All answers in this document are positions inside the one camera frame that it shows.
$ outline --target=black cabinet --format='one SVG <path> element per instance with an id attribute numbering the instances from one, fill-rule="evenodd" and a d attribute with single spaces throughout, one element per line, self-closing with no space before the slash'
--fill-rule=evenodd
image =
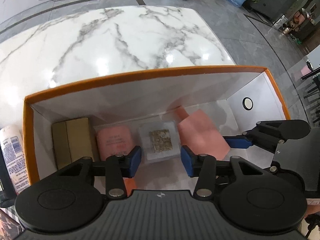
<path id="1" fill-rule="evenodd" d="M 269 17 L 278 20 L 294 3 L 295 0 L 258 0 L 257 3 L 250 1 L 251 8 Z"/>
<path id="2" fill-rule="evenodd" d="M 301 26 L 299 26 L 298 32 L 295 30 L 291 31 L 291 33 L 299 38 L 300 41 L 303 41 L 305 38 L 309 36 L 310 33 L 320 28 L 320 22 L 316 25 L 313 25 L 309 20 L 305 20 Z"/>

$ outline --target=product label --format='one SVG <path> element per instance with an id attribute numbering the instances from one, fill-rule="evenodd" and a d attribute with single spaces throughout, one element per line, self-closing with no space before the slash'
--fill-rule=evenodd
<path id="1" fill-rule="evenodd" d="M 10 179 L 17 194 L 29 187 L 24 153 L 19 138 L 13 136 L 2 141 L 2 153 Z"/>
<path id="2" fill-rule="evenodd" d="M 105 141 L 106 147 L 110 154 L 122 154 L 127 155 L 127 144 L 126 141 L 120 135 L 111 135 Z"/>
<path id="3" fill-rule="evenodd" d="M 319 198 L 307 198 L 308 205 L 319 206 L 320 199 Z"/>

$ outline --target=pink box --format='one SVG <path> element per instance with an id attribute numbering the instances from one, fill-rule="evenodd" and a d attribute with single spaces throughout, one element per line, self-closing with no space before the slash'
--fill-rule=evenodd
<path id="1" fill-rule="evenodd" d="M 209 154 L 217 160 L 224 159 L 230 146 L 202 110 L 188 115 L 180 106 L 175 112 L 182 119 L 178 124 L 181 145 L 187 145 L 194 154 Z"/>
<path id="2" fill-rule="evenodd" d="M 125 125 L 100 130 L 97 133 L 97 144 L 102 161 L 111 155 L 127 155 L 134 148 L 130 129 Z"/>

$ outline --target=gray tile floor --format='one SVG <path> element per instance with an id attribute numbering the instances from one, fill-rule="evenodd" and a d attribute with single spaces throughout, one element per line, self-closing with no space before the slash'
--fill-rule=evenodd
<path id="1" fill-rule="evenodd" d="M 168 5 L 196 10 L 233 57 L 237 65 L 268 67 L 293 119 L 307 120 L 303 105 L 305 88 L 299 87 L 290 68 L 303 55 L 287 36 L 252 19 L 257 15 L 236 8 L 226 0 L 142 0 L 146 5 Z M 0 24 L 0 42 L 30 27 L 64 15 L 113 6 L 138 5 L 141 0 L 60 0 L 30 8 Z"/>

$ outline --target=marble table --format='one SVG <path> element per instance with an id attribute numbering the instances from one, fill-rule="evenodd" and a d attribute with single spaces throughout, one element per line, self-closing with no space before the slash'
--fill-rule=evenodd
<path id="1" fill-rule="evenodd" d="M 22 127 L 26 95 L 87 78 L 145 69 L 235 65 L 189 8 L 127 6 L 81 12 L 0 44 L 0 127 Z"/>

